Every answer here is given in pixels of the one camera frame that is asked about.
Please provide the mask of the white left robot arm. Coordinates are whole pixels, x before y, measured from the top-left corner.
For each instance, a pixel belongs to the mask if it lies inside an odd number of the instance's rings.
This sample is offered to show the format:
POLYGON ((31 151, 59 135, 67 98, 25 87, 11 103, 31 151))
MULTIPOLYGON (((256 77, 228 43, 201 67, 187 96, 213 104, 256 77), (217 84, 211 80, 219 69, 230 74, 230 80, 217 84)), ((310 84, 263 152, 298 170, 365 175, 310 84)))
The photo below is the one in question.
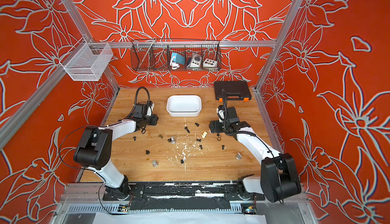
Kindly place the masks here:
POLYGON ((93 171, 106 185, 106 191, 114 199, 126 200, 132 195, 128 177, 120 173, 111 161, 114 140, 155 126, 158 116, 153 113, 154 103, 145 87, 136 91, 131 112, 123 119, 108 126, 87 126, 74 153, 74 162, 93 171))

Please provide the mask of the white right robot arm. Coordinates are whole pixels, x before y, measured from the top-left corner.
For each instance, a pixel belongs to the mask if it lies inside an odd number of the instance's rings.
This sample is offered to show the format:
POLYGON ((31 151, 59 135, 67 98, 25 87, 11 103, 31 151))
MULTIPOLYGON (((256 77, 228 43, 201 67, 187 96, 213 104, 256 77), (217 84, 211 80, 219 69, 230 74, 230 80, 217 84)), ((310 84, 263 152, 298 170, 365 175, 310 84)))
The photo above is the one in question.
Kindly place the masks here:
POLYGON ((217 108, 218 120, 211 121, 211 133, 233 137, 244 145, 261 165, 260 176, 247 175, 238 180, 244 194, 262 194, 271 203, 302 192, 294 158, 264 142, 245 121, 240 121, 234 107, 228 107, 228 95, 221 90, 222 105, 217 108))

